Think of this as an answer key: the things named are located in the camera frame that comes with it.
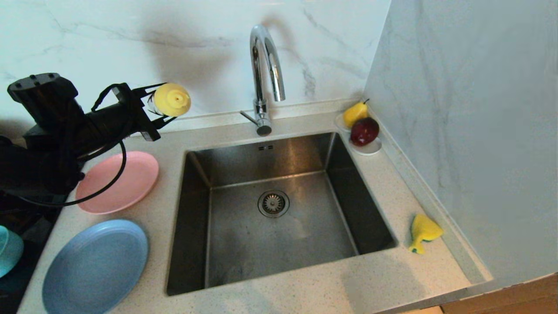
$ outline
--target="wall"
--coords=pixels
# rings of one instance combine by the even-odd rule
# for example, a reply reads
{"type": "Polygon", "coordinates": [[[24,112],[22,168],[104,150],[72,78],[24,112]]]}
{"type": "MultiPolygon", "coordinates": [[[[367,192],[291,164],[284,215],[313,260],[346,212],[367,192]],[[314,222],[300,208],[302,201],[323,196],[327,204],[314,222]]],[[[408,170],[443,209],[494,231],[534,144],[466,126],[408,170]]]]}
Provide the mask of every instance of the wall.
{"type": "Polygon", "coordinates": [[[394,0],[365,96],[495,277],[558,271],[555,0],[394,0]]]}
{"type": "MultiPolygon", "coordinates": [[[[4,0],[0,86],[58,72],[74,83],[88,112],[111,83],[176,82],[191,92],[188,117],[251,110],[249,34],[263,23],[286,85],[286,100],[273,106],[359,97],[389,3],[4,0]]],[[[0,134],[21,136],[34,124],[6,92],[0,103],[0,134]]]]}

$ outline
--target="stainless steel sink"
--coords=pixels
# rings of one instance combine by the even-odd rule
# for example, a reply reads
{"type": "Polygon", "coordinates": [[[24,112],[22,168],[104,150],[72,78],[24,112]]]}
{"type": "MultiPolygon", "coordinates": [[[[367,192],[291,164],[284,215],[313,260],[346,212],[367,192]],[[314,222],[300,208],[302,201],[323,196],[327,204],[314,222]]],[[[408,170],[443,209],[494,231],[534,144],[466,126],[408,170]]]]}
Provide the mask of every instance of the stainless steel sink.
{"type": "Polygon", "coordinates": [[[191,151],[167,294],[394,246],[337,133],[191,151]]]}

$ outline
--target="robotic arm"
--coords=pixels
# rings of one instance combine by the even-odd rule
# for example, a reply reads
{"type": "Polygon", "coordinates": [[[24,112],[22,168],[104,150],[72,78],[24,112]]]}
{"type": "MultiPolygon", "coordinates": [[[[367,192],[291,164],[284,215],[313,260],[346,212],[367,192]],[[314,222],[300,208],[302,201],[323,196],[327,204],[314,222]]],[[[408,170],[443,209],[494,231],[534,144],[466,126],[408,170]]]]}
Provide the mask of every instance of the robotic arm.
{"type": "Polygon", "coordinates": [[[124,150],[121,141],[135,132],[148,141],[158,140],[157,130],[176,117],[150,121],[141,98],[154,93],[147,89],[160,85],[130,89],[126,83],[112,84],[84,114],[75,100],[78,91],[57,73],[31,75],[10,84],[9,95],[37,125],[23,136],[27,149],[0,138],[0,190],[21,197],[68,194],[84,178],[80,168],[85,161],[119,143],[124,150]],[[97,110],[110,91],[118,102],[97,110]]]}

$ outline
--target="faucet spout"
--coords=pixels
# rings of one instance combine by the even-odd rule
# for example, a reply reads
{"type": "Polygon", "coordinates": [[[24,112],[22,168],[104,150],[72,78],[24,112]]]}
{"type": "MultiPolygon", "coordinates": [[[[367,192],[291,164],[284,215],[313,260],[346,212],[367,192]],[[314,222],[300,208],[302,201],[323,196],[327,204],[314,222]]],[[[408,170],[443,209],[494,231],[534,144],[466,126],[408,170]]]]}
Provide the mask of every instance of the faucet spout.
{"type": "Polygon", "coordinates": [[[254,75],[254,116],[257,132],[260,136],[271,133],[271,121],[267,112],[267,100],[263,95],[262,84],[262,56],[265,58],[270,73],[271,85],[273,86],[273,97],[275,101],[285,100],[285,87],[281,64],[277,55],[277,49],[273,43],[270,32],[263,25],[255,25],[250,33],[250,56],[252,59],[252,73],[254,75]]]}

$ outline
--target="blue plate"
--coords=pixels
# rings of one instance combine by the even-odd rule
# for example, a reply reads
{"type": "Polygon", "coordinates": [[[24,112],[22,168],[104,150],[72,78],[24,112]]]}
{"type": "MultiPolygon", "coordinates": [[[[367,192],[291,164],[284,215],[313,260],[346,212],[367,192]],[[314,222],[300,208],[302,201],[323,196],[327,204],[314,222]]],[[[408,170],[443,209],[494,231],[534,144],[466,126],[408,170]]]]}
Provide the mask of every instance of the blue plate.
{"type": "Polygon", "coordinates": [[[49,313],[105,313],[136,285],[148,254],[143,230],[128,220],[94,225],[58,253],[42,286],[49,313]]]}

